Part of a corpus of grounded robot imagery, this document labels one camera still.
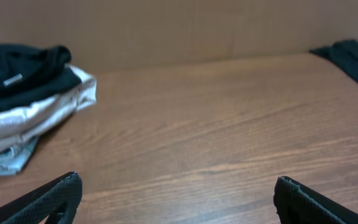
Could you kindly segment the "black t-shirt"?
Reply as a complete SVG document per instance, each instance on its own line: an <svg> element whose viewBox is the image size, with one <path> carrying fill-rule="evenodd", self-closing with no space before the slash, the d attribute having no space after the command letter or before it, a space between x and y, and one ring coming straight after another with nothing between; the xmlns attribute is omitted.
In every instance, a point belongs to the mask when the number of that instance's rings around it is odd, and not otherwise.
<svg viewBox="0 0 358 224"><path fill-rule="evenodd" d="M70 61L71 52L62 45L38 49L0 44L0 112L29 106L79 85Z"/></svg>

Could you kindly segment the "black knit garment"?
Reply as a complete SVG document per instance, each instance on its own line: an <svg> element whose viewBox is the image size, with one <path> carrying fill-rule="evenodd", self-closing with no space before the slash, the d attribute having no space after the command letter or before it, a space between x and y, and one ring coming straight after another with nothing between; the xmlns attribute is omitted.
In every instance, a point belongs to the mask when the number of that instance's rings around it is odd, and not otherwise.
<svg viewBox="0 0 358 224"><path fill-rule="evenodd" d="M309 53L330 61L358 83L358 41L342 40L330 46L311 49Z"/></svg>

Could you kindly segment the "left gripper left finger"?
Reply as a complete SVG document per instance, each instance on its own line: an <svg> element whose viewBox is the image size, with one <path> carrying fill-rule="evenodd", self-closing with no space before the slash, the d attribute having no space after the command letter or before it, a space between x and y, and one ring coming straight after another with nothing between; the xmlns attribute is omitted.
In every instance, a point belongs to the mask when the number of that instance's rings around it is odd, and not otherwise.
<svg viewBox="0 0 358 224"><path fill-rule="evenodd" d="M77 172L68 172L0 207L2 224L72 224L83 193Z"/></svg>

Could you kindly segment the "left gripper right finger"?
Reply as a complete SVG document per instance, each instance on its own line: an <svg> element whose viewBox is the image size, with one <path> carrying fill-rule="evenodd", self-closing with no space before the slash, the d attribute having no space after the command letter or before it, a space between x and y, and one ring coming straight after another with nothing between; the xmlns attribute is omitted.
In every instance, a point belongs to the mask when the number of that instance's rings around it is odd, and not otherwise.
<svg viewBox="0 0 358 224"><path fill-rule="evenodd" d="M358 214L311 188L281 176L273 203L281 224L358 224Z"/></svg>

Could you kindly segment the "beige folded trousers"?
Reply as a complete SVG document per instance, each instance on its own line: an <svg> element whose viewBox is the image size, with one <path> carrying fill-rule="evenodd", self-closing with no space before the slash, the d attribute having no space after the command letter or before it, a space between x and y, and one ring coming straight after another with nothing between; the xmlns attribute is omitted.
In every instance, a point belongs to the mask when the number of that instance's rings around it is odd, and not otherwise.
<svg viewBox="0 0 358 224"><path fill-rule="evenodd" d="M73 65L67 68L81 80L76 87L0 113L0 153L42 135L71 114L96 103L95 77Z"/></svg>

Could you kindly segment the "grey folded garment under trousers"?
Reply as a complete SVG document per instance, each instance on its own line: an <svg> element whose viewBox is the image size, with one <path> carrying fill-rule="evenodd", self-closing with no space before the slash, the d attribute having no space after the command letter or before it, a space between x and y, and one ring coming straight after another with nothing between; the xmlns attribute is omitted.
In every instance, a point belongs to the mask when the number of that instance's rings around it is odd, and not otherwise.
<svg viewBox="0 0 358 224"><path fill-rule="evenodd" d="M0 176L18 174L27 164L38 141L38 136L23 138L18 134L0 139Z"/></svg>

